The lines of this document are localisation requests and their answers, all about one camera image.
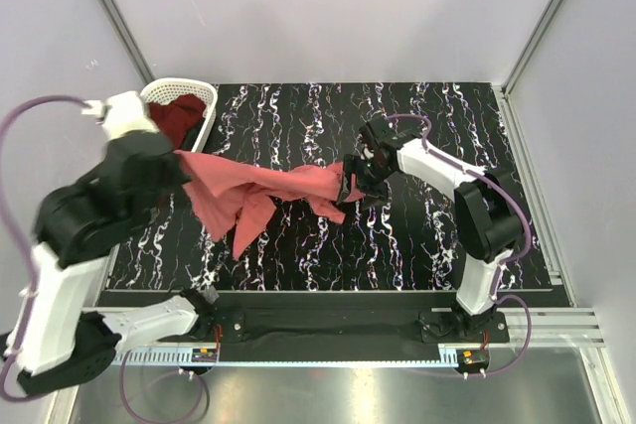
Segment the red garment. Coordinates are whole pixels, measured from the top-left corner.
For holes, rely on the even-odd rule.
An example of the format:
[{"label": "red garment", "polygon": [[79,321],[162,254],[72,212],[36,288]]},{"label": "red garment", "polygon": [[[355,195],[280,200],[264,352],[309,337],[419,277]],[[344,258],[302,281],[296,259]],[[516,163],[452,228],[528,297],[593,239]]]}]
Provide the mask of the red garment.
[{"label": "red garment", "polygon": [[150,119],[180,148],[188,130],[201,119],[206,103],[194,94],[184,94],[169,104],[148,103]]},{"label": "red garment", "polygon": [[[332,203],[340,192],[342,163],[326,169],[300,166],[284,173],[211,154],[184,151],[179,154],[181,167],[192,178],[184,189],[212,239],[220,240],[232,227],[237,227],[233,246],[235,259],[267,227],[276,210],[270,196],[285,201],[305,198],[316,214],[337,223],[345,219],[345,214]],[[356,201],[362,196],[354,189],[347,201]]]}]

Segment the dark red cloth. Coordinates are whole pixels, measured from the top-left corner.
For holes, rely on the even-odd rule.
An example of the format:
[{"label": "dark red cloth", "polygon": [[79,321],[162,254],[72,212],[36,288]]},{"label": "dark red cloth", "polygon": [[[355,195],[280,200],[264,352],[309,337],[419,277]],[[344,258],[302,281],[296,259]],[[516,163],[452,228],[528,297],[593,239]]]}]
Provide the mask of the dark red cloth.
[{"label": "dark red cloth", "polygon": [[148,103],[148,108],[150,119],[179,149],[188,130],[203,116],[206,103],[194,94],[184,94],[169,104]]}]

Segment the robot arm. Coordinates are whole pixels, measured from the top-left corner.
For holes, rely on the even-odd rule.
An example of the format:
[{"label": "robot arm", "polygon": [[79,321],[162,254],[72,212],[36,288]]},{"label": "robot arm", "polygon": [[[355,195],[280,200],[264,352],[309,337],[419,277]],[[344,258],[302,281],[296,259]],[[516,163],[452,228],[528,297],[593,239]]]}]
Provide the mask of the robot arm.
[{"label": "robot arm", "polygon": [[397,133],[383,118],[366,123],[360,129],[360,139],[363,156],[345,157],[339,199],[349,195],[355,175],[356,187],[367,194],[366,207],[383,204],[389,198],[385,179],[402,172],[422,179],[453,200],[466,263],[451,319],[444,326],[460,337],[482,331],[495,311],[501,262],[512,255],[523,228],[506,201],[475,176],[485,175],[509,191],[512,177],[501,170],[485,171],[464,163],[430,144],[424,146],[418,134],[408,130]]},{"label": "robot arm", "polygon": [[[50,193],[36,220],[32,257],[40,285],[16,358],[27,395],[87,382],[138,346],[185,334],[203,340],[212,331],[214,289],[107,317],[81,311],[110,248],[151,223],[162,198],[188,181],[136,92],[89,105],[109,137],[104,159]],[[24,314],[23,304],[18,323]],[[0,343],[11,349],[16,335],[17,328]]]}]

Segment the red cloth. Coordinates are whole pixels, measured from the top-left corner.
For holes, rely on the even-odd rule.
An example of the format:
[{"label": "red cloth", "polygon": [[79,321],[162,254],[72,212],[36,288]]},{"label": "red cloth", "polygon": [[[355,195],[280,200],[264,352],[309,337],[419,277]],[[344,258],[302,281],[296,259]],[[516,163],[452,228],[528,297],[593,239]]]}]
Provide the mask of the red cloth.
[{"label": "red cloth", "polygon": [[[337,223],[345,219],[345,214],[332,203],[340,192],[342,163],[326,169],[300,166],[284,173],[211,154],[184,151],[179,154],[181,167],[192,178],[184,189],[212,239],[220,240],[232,227],[237,227],[234,258],[239,258],[265,230],[276,209],[269,197],[285,201],[304,198],[316,214]],[[354,189],[347,201],[362,196]]]},{"label": "red cloth", "polygon": [[206,103],[194,94],[184,94],[169,104],[148,103],[148,108],[150,119],[177,149],[181,147],[188,130],[203,116]]}]

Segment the metallic floor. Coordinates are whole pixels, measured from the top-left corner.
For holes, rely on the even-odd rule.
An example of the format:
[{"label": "metallic floor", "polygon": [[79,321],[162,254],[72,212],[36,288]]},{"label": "metallic floor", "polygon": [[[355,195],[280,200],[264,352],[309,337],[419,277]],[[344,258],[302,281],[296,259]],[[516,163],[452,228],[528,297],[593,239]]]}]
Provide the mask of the metallic floor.
[{"label": "metallic floor", "polygon": [[[493,350],[491,368],[512,358]],[[187,412],[197,385],[175,375],[139,394],[166,368],[126,370],[133,409],[154,421]],[[119,367],[83,386],[73,423],[136,422],[121,406]],[[442,373],[442,377],[420,372]],[[492,378],[467,382],[454,371],[429,369],[217,368],[205,375],[205,400],[188,422],[260,423],[599,423],[579,353],[530,349],[519,365]]]}]

